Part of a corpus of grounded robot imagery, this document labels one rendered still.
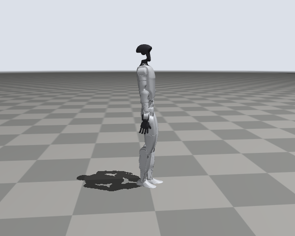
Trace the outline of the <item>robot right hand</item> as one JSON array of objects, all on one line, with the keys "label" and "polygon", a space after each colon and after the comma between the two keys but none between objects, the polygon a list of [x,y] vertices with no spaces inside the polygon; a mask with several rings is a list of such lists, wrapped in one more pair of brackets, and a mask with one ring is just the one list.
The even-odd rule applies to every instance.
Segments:
[{"label": "robot right hand", "polygon": [[140,128],[140,132],[139,133],[141,133],[141,130],[142,130],[142,134],[143,134],[143,132],[144,132],[144,130],[145,130],[145,132],[144,132],[144,134],[146,134],[146,129],[147,129],[147,133],[148,133],[148,128],[150,128],[151,129],[151,126],[149,125],[149,118],[148,119],[143,119],[143,114],[142,114],[142,123],[141,123],[141,128]]}]

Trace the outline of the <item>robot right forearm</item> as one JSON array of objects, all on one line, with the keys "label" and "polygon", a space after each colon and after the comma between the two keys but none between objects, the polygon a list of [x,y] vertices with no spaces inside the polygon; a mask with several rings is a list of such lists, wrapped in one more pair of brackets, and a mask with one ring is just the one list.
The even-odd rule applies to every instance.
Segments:
[{"label": "robot right forearm", "polygon": [[148,92],[142,91],[141,93],[141,104],[142,104],[142,112],[143,112],[143,119],[148,119],[149,114],[149,105],[148,105]]}]

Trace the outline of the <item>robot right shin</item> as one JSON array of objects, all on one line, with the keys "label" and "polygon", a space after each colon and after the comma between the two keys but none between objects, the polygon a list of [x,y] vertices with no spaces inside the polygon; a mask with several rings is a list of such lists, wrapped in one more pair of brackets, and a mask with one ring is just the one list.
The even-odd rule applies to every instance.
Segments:
[{"label": "robot right shin", "polygon": [[149,166],[150,166],[150,161],[151,161],[151,153],[149,156],[147,155],[147,152],[145,149],[141,149],[140,152],[140,157],[139,157],[139,168],[141,171],[141,183],[144,183],[146,181],[146,177],[148,174]]}]

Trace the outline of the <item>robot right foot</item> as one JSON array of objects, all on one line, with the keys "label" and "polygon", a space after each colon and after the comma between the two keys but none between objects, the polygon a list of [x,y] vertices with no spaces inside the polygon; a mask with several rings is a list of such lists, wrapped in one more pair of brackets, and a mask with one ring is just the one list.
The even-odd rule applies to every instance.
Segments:
[{"label": "robot right foot", "polygon": [[149,183],[148,181],[145,181],[144,183],[141,183],[140,181],[141,180],[138,180],[136,184],[147,188],[156,188],[155,185]]}]

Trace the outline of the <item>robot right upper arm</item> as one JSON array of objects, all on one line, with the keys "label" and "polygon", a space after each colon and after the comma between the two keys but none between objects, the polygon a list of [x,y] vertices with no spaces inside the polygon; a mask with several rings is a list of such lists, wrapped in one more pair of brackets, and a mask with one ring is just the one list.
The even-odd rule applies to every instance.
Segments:
[{"label": "robot right upper arm", "polygon": [[[138,79],[139,79],[140,96],[141,96],[142,91],[147,91],[147,90],[145,90],[145,87],[147,85],[147,74],[148,74],[147,68],[145,68],[145,67],[141,67],[137,70],[137,75],[138,75]],[[148,97],[149,97],[149,92],[148,92]]]}]

